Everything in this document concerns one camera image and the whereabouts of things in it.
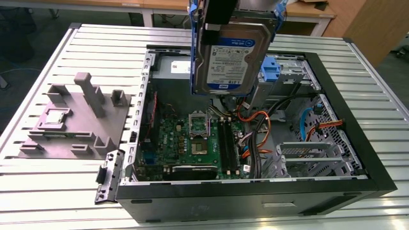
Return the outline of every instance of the floor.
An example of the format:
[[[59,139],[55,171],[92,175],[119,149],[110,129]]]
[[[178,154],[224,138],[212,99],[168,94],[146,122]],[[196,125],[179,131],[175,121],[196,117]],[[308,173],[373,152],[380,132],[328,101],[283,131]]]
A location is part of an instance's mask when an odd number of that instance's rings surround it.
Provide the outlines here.
[[[16,70],[2,74],[11,86],[8,90],[0,91],[0,134],[39,76],[40,71],[35,69],[43,69],[70,24],[82,22],[131,25],[130,15],[120,12],[62,10],[60,17],[52,19],[47,9],[34,9],[32,17],[38,26],[36,32],[28,35],[35,49],[34,58],[23,63],[11,63],[0,57],[0,73],[11,69],[31,68],[31,70]],[[155,25],[159,27],[183,28],[183,21],[184,16],[180,15],[166,19],[160,15],[155,16]],[[132,24],[143,25],[140,15],[132,14]],[[389,54],[377,70],[403,103],[409,107],[409,91],[407,87],[409,82],[409,61],[397,59],[393,54]]]

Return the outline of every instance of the hard drive label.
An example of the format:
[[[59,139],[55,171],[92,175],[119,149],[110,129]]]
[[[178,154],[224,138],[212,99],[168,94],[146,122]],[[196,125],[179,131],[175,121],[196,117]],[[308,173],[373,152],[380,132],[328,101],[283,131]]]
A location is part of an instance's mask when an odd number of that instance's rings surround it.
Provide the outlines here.
[[[171,73],[191,73],[191,61],[174,61]]]
[[[222,38],[212,46],[207,83],[214,89],[235,89],[248,70],[246,57],[254,51],[255,40]]]

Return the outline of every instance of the motherboard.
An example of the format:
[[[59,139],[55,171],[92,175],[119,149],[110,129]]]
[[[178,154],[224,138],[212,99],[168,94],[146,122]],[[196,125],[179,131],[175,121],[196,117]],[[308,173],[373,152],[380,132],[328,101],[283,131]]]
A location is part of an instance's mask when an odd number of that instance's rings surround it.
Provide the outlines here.
[[[139,181],[246,178],[235,146],[242,135],[239,121],[208,119],[203,113],[162,119],[158,149],[143,151]]]

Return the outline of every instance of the black ram slot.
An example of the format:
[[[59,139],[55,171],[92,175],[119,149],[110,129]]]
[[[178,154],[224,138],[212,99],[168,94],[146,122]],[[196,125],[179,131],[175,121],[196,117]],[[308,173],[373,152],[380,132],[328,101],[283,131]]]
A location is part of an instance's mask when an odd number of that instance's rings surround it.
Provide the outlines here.
[[[218,133],[219,133],[219,150],[220,150],[220,159],[222,159],[222,171],[226,172],[230,170],[230,159],[226,149],[226,135],[224,135],[224,122],[218,122]]]
[[[238,157],[236,157],[236,151],[235,151],[235,137],[234,137],[234,131],[232,131],[232,125],[231,122],[226,122],[224,124],[224,133],[226,133],[226,149],[230,159],[230,165],[231,165],[231,171],[239,170],[238,168]]]

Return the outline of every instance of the slotted metal surface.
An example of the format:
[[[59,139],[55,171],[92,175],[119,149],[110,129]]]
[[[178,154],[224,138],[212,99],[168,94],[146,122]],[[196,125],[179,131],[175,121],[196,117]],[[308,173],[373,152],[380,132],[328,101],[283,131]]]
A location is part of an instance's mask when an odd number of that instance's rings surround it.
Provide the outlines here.
[[[190,46],[180,29],[83,25],[70,29],[38,82],[0,137],[2,229],[397,229],[409,226],[408,111],[383,80],[364,65],[352,45],[339,38],[280,35],[272,50],[316,52],[341,91],[399,190],[367,199],[327,216],[138,224],[120,205],[95,206],[95,176],[103,161],[15,159],[28,129],[44,110],[50,84],[74,84],[76,72],[91,72],[102,90],[123,89],[138,99],[148,44]],[[130,137],[126,130],[123,140]]]

